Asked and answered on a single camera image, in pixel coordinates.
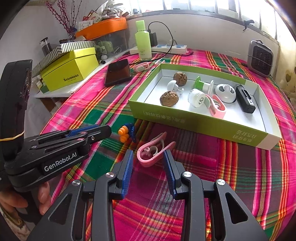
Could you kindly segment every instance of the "pink plastic clip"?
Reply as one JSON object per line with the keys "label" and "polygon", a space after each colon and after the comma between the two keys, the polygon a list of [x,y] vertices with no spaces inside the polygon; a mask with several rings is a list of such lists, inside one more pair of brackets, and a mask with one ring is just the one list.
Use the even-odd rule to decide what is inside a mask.
{"label": "pink plastic clip", "polygon": [[133,67],[133,70],[136,73],[140,73],[140,72],[142,72],[144,70],[147,70],[147,69],[149,69],[149,63],[148,62],[141,63],[141,64],[138,64],[135,67]]}
{"label": "pink plastic clip", "polygon": [[219,99],[217,95],[213,95],[212,98],[209,95],[205,95],[209,103],[205,101],[205,105],[210,110],[210,113],[213,117],[223,119],[226,113],[226,106],[224,103]]}
{"label": "pink plastic clip", "polygon": [[[164,140],[167,133],[160,133],[157,137],[153,138],[150,142],[142,145],[137,151],[137,158],[143,167],[150,167],[163,158],[163,152],[167,149],[173,150],[176,145],[176,142],[173,141],[166,147],[164,147]],[[161,151],[158,152],[158,147],[161,145]]]}

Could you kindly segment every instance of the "human hand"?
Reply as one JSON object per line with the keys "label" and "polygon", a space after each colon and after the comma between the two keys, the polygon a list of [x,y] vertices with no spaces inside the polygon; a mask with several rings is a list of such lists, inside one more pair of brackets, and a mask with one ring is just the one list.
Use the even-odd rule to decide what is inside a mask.
{"label": "human hand", "polygon": [[[38,200],[40,202],[39,212],[41,215],[44,215],[51,205],[49,191],[50,188],[48,182],[45,182],[39,186]],[[28,206],[27,200],[24,199],[20,194],[16,193],[14,190],[1,191],[0,204],[14,218],[19,218],[15,208],[26,208]]]}

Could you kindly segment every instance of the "phone screen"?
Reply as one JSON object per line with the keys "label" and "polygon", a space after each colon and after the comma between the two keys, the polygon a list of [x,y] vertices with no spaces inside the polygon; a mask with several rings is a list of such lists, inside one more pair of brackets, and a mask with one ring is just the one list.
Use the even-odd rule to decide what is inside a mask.
{"label": "phone screen", "polygon": [[131,80],[131,70],[127,59],[111,63],[108,67],[105,86],[113,86]]}

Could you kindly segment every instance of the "window frame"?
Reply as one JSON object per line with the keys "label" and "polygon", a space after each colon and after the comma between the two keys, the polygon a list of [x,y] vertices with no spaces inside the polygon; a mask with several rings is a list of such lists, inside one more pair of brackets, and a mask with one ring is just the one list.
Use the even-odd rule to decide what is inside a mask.
{"label": "window frame", "polygon": [[[188,0],[189,10],[182,10],[182,9],[167,10],[166,6],[165,6],[165,0],[161,0],[161,1],[163,3],[164,10],[152,11],[152,12],[143,12],[143,13],[141,12],[141,8],[140,8],[139,2],[138,2],[139,8],[140,8],[139,9],[140,13],[127,16],[127,20],[128,19],[140,18],[140,17],[144,17],[144,16],[154,16],[154,15],[161,15],[161,14],[193,14],[193,15],[202,15],[202,16],[219,18],[219,19],[223,19],[223,20],[230,21],[230,22],[233,22],[233,23],[244,26],[244,22],[242,21],[240,0],[238,1],[238,9],[236,9],[236,12],[239,15],[239,19],[219,14],[218,13],[217,0],[215,0],[215,13],[204,12],[204,11],[200,11],[200,10],[192,10],[191,0]],[[229,1],[229,8],[232,8],[232,9],[229,9],[229,11],[233,11],[233,6],[235,6],[235,1],[234,0],[228,0],[228,1]],[[276,28],[275,38],[273,38],[269,34],[262,31],[261,14],[259,14],[259,28],[255,27],[253,25],[249,25],[248,28],[255,31],[255,32],[257,32],[257,33],[260,33],[264,37],[272,40],[273,42],[275,42],[276,44],[279,45],[279,42],[277,41],[277,28]]]}

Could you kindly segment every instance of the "table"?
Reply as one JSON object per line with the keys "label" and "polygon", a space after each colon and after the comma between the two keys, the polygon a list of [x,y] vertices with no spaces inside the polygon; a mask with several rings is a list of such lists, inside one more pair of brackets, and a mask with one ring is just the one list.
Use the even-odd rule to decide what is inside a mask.
{"label": "table", "polygon": [[[129,62],[138,61],[129,56]],[[130,82],[104,87],[107,68],[90,78],[53,116],[43,133],[74,129],[92,124],[112,127],[109,139],[92,145],[90,157],[62,174],[52,188],[54,201],[74,179],[91,181],[110,171],[123,159],[127,149],[137,150],[159,133],[167,131],[166,144],[176,141],[173,156],[187,171],[201,179],[223,178],[252,211],[270,240],[275,240],[296,209],[296,121],[287,98],[271,78],[262,78],[242,66],[237,58],[203,50],[193,55],[169,55],[167,63],[185,64],[227,72],[258,83],[274,110],[282,140],[271,151],[241,145],[190,131],[136,120],[128,99],[150,73],[135,74]],[[122,144],[117,135],[125,123],[135,123],[139,143]],[[183,201],[172,200],[161,163],[142,167],[134,159],[129,192],[120,202],[114,202],[114,223],[119,241],[180,240],[183,221]],[[207,240],[210,223],[207,210]],[[90,238],[91,207],[88,211],[86,239]]]}

